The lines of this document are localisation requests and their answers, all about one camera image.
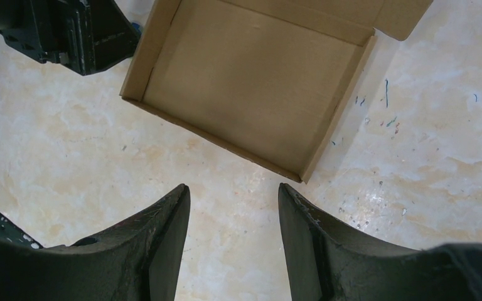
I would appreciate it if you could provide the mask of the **brown cardboard box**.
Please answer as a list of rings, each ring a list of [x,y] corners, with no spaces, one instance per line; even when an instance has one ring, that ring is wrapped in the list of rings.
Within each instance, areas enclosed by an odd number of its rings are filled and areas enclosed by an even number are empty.
[[[430,1],[156,1],[121,97],[308,182],[376,43]]]

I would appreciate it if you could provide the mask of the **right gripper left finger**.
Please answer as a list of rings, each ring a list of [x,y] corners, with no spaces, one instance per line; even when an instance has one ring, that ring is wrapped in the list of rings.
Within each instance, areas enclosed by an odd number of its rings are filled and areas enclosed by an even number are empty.
[[[65,246],[0,239],[0,300],[173,300],[190,215],[181,184],[142,211]]]

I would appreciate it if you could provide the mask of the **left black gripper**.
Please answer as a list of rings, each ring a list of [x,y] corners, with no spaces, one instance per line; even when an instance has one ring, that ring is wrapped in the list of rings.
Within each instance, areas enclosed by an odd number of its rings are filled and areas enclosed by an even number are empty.
[[[133,57],[140,34],[115,1],[0,1],[0,35],[12,49],[38,63],[93,73]]]

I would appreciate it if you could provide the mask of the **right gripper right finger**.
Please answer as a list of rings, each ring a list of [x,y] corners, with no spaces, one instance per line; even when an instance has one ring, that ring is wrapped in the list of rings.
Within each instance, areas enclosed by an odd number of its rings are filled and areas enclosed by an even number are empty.
[[[286,183],[278,202],[293,300],[482,300],[482,243],[413,250],[353,228]]]

